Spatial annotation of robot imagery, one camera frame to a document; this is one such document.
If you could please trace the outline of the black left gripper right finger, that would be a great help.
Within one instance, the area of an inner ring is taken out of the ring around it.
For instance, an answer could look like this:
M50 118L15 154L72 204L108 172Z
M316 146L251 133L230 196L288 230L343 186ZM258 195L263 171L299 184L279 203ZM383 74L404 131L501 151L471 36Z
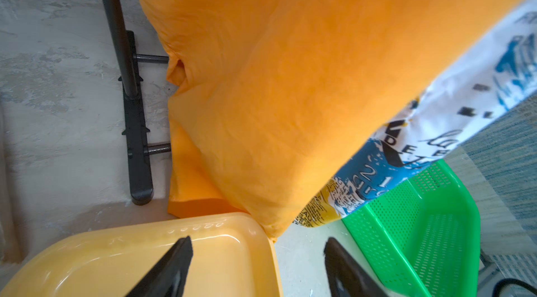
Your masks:
M324 247L324 264L332 297L389 296L333 237Z

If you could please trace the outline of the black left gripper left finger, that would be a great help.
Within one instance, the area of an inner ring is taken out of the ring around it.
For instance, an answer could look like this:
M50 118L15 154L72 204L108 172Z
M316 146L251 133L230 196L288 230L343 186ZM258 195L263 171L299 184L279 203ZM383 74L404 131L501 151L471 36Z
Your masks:
M193 258L190 236L180 238L126 297L181 297Z

